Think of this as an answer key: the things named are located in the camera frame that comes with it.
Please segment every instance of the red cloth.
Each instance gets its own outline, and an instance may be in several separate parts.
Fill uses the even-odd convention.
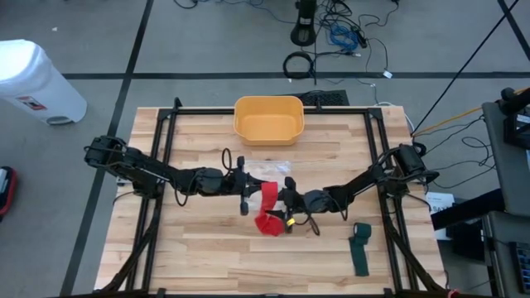
[[[265,211],[272,210],[278,200],[278,183],[262,183],[262,207],[254,219],[259,231],[264,235],[278,236],[283,234],[283,221]]]

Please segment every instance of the yellow bowl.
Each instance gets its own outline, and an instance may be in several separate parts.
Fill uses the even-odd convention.
[[[235,104],[234,130],[245,145],[292,145],[304,131],[304,105],[294,96],[244,96]]]

